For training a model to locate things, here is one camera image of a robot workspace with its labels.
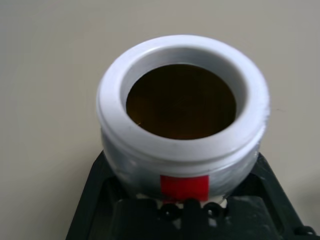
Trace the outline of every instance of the brown liquid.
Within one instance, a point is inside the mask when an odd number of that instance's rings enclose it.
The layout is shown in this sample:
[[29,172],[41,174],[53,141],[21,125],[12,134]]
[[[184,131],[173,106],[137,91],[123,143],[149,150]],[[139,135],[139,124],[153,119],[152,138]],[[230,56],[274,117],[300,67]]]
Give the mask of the brown liquid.
[[126,112],[141,128],[169,139],[200,139],[227,128],[236,101],[217,75],[175,64],[143,75],[130,90]]

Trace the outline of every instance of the black holder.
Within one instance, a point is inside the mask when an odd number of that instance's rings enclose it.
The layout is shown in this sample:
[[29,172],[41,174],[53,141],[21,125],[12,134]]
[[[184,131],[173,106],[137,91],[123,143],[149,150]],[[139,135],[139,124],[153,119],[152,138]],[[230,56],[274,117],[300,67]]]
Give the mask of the black holder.
[[304,226],[260,154],[222,208],[195,199],[164,204],[129,198],[103,152],[94,162],[66,240],[320,240]]

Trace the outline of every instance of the white container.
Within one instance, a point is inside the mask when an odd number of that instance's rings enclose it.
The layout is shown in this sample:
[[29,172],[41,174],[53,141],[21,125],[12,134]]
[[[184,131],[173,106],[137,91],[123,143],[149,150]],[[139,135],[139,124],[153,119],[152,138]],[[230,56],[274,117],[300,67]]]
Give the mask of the white container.
[[[189,64],[218,75],[236,101],[236,119],[226,129],[200,139],[154,135],[126,113],[134,83],[165,65]],[[194,35],[155,38],[134,46],[109,67],[97,91],[97,114],[104,153],[132,194],[164,198],[160,176],[209,176],[209,196],[234,189],[256,162],[269,117],[266,81],[244,54],[220,41]]]

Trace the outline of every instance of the beige background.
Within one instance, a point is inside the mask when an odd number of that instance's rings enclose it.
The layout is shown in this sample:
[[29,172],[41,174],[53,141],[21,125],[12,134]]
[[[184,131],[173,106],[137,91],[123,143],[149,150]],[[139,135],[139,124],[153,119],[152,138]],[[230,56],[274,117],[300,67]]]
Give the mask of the beige background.
[[272,117],[261,151],[320,233],[320,1],[0,0],[0,239],[66,237],[101,151],[97,85],[144,40],[196,34],[262,70]]

